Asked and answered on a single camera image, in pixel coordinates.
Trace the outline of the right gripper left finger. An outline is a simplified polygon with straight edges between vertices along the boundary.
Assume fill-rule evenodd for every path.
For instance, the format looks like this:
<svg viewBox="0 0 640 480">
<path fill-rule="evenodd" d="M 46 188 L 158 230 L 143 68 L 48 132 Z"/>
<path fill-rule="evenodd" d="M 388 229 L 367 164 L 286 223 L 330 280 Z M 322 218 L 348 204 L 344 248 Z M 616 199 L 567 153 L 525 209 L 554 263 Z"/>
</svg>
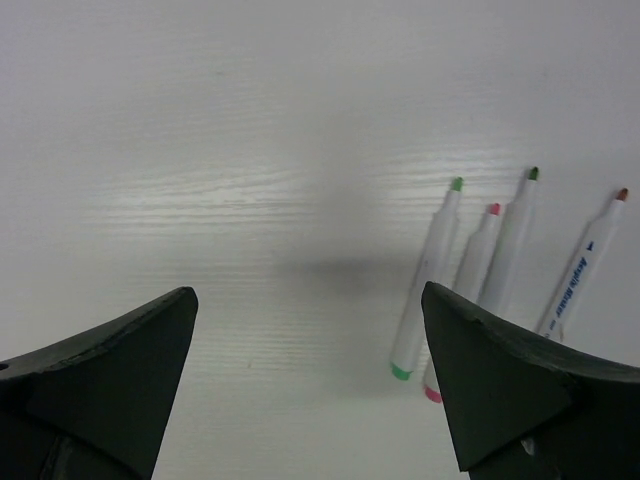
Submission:
<svg viewBox="0 0 640 480">
<path fill-rule="evenodd" d="M 151 478 L 197 311 L 181 287 L 2 361 L 2 478 Z"/>
</svg>

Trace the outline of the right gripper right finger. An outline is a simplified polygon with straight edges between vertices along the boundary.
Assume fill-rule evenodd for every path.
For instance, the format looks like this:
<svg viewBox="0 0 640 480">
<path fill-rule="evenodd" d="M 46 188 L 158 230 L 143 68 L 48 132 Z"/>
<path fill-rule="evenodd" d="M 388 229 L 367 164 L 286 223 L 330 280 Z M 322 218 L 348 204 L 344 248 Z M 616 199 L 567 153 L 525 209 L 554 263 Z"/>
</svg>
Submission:
<svg viewBox="0 0 640 480">
<path fill-rule="evenodd" d="M 548 340 L 437 283 L 421 305 L 460 471 L 638 478 L 638 368 Z"/>
</svg>

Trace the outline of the dark green marker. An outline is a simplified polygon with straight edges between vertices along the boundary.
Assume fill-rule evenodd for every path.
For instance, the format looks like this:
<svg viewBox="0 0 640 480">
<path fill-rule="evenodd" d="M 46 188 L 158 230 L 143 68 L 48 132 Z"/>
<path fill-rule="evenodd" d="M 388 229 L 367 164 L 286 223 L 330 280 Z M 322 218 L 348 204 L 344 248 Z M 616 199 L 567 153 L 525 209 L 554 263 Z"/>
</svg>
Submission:
<svg viewBox="0 0 640 480">
<path fill-rule="evenodd" d="M 508 307 L 534 222 L 540 169 L 531 167 L 507 205 L 478 304 L 502 316 Z"/>
</svg>

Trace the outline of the pink marker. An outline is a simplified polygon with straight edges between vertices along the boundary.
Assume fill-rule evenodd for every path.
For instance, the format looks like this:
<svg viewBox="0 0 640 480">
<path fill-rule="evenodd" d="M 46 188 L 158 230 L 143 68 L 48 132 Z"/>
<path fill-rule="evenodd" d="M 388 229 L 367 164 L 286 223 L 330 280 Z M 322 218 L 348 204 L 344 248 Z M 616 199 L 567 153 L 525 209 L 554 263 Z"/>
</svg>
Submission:
<svg viewBox="0 0 640 480">
<path fill-rule="evenodd" d="M 489 205 L 478 229 L 469 237 L 453 283 L 452 290 L 456 294 L 474 303 L 479 298 L 493 256 L 501 220 L 500 214 L 499 203 Z M 428 340 L 427 345 L 429 357 L 422 377 L 423 391 L 430 401 L 442 403 Z"/>
</svg>

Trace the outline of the light green marker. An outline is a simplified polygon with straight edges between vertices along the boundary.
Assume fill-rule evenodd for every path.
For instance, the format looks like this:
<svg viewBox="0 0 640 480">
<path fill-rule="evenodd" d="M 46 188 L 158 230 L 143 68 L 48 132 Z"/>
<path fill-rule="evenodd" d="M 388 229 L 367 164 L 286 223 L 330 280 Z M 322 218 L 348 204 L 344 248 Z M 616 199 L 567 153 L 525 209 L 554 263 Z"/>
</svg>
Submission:
<svg viewBox="0 0 640 480">
<path fill-rule="evenodd" d="M 410 379 L 426 341 L 421 299 L 427 282 L 441 281 L 449 264 L 458 228 L 464 180 L 453 179 L 440 209 L 433 215 L 390 354 L 392 375 Z"/>
</svg>

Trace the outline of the brown marker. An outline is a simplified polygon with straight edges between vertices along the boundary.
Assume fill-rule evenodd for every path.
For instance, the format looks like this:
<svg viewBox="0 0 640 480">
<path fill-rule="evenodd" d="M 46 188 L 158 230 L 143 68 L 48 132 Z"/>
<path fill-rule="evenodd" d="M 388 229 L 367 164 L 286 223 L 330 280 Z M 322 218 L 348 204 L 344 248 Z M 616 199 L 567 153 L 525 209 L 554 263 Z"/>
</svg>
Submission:
<svg viewBox="0 0 640 480">
<path fill-rule="evenodd" d="M 562 343 L 580 302 L 613 240 L 627 204 L 629 190 L 620 189 L 602 213 L 586 227 L 555 293 L 538 322 L 536 333 Z"/>
</svg>

